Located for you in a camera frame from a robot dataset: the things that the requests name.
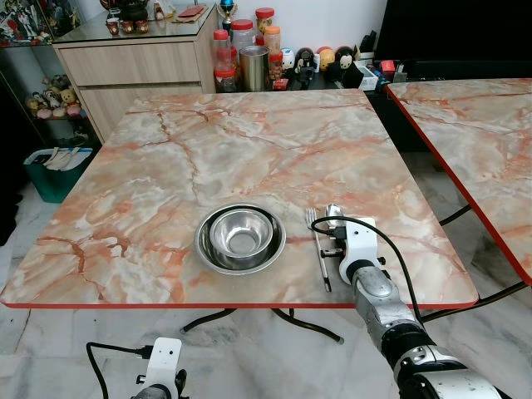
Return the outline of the steel fork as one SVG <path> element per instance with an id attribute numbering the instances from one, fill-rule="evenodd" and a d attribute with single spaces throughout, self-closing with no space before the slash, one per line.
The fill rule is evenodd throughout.
<path id="1" fill-rule="evenodd" d="M 326 288 L 328 293 L 331 293 L 332 285 L 329 278 L 328 267 L 326 266 L 326 263 L 324 263 L 324 257 L 322 255 L 322 244 L 320 244 L 320 238 L 318 237 L 314 229 L 314 220 L 316 219 L 316 217 L 317 212 L 315 209 L 307 208 L 305 210 L 305 221 L 307 221 L 309 232 L 311 232 L 311 235 L 314 239 L 314 243 L 316 246 L 315 256 L 317 261 L 319 262 L 320 271 L 322 271 L 324 287 Z"/>

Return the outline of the steel spoon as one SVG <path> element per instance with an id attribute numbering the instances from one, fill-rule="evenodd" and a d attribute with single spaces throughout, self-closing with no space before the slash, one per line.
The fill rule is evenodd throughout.
<path id="1" fill-rule="evenodd" d="M 325 210 L 326 210 L 326 216 L 329 216 L 329 217 L 343 216 L 343 213 L 342 213 L 342 210 L 341 210 L 341 206 L 339 206 L 336 203 L 329 203 L 326 206 Z M 327 225 L 328 225 L 327 232 L 329 233 L 329 236 L 330 237 L 335 237 L 335 229 L 337 227 L 342 227 L 343 226 L 343 221 L 328 220 L 327 221 Z"/>

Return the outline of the black toy figurine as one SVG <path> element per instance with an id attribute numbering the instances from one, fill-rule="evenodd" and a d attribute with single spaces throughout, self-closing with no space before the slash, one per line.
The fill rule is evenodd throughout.
<path id="1" fill-rule="evenodd" d="M 315 56 L 316 54 L 308 48 L 301 48 L 296 53 L 295 72 L 300 82 L 307 83 L 313 79 L 317 71 Z"/>

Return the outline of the black and white panda figurine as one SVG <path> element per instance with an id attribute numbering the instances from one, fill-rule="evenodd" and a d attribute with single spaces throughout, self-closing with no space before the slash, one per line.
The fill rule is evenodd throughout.
<path id="1" fill-rule="evenodd" d="M 347 46 L 338 48 L 335 52 L 335 63 L 333 66 L 333 80 L 341 81 L 346 75 L 354 61 L 357 60 L 357 50 Z"/>

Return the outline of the yellow toy figurine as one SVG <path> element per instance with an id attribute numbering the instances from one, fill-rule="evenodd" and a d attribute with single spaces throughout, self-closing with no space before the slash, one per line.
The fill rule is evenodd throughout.
<path id="1" fill-rule="evenodd" d="M 320 72 L 326 72 L 329 66 L 335 61 L 335 51 L 331 47 L 317 49 L 317 65 Z"/>

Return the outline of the steel cylinder tumbler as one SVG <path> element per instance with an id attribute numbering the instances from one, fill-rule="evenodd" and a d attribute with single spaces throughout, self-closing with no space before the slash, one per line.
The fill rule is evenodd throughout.
<path id="1" fill-rule="evenodd" d="M 263 46 L 247 46 L 237 51 L 244 91 L 268 91 L 268 55 L 269 50 Z"/>

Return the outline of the orange-filled plastic jar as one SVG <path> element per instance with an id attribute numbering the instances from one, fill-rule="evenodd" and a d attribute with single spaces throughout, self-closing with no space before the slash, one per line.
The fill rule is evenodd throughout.
<path id="1" fill-rule="evenodd" d="M 264 45 L 268 49 L 270 56 L 281 54 L 281 27 L 270 24 L 270 26 L 263 27 L 262 33 Z"/>

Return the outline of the tall red-lid plastic jar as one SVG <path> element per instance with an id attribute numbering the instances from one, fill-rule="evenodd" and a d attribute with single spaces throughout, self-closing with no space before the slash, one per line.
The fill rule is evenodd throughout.
<path id="1" fill-rule="evenodd" d="M 236 92 L 234 53 L 233 48 L 229 45 L 228 31 L 224 29 L 214 31 L 212 54 L 216 91 L 219 94 L 232 94 L 232 92 Z"/>

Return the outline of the wide red-lid clear jar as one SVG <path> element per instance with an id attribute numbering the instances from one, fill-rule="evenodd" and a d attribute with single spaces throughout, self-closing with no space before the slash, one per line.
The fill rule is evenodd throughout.
<path id="1" fill-rule="evenodd" d="M 237 19 L 233 20 L 229 26 L 232 33 L 232 45 L 237 51 L 255 44 L 255 37 L 259 31 L 256 29 L 254 20 Z"/>

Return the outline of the small red-lid snack jar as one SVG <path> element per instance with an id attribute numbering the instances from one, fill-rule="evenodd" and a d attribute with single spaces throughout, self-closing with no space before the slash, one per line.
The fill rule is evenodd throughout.
<path id="1" fill-rule="evenodd" d="M 273 26 L 273 17 L 276 16 L 276 11 L 272 7 L 260 7 L 254 10 L 256 18 L 256 27 L 265 34 L 266 30 Z"/>

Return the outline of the gold trophy cup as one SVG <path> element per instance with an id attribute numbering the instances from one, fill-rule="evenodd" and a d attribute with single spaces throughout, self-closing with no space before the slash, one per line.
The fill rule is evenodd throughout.
<path id="1" fill-rule="evenodd" d="M 232 15 L 236 8 L 235 0 L 218 0 L 219 14 L 221 15 L 221 27 L 224 30 L 231 30 Z"/>

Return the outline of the light wooden drawer cabinet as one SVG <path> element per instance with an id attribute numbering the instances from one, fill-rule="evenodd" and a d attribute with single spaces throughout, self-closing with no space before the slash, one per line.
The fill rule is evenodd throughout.
<path id="1" fill-rule="evenodd" d="M 52 46 L 104 143 L 141 96 L 213 94 L 210 47 L 217 26 L 214 4 L 206 4 L 196 22 L 150 22 L 147 34 L 117 37 L 100 15 Z"/>

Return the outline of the green plastic bin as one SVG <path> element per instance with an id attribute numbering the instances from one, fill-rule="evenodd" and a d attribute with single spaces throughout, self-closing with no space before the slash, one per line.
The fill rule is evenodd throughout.
<path id="1" fill-rule="evenodd" d="M 53 147 L 33 152 L 23 166 L 43 202 L 61 203 L 95 154 L 91 147 Z"/>

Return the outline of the dark teapot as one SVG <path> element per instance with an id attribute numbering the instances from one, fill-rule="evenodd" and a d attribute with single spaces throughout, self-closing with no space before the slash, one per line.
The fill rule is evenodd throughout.
<path id="1" fill-rule="evenodd" d="M 152 17 L 150 0 L 114 0 L 123 22 L 148 22 Z"/>

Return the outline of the group of plush toys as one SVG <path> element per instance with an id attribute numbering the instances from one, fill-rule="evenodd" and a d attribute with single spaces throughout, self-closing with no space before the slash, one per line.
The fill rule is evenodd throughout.
<path id="1" fill-rule="evenodd" d="M 42 80 L 41 91 L 31 92 L 24 99 L 24 109 L 39 121 L 84 119 L 85 111 L 68 75 L 54 75 Z"/>

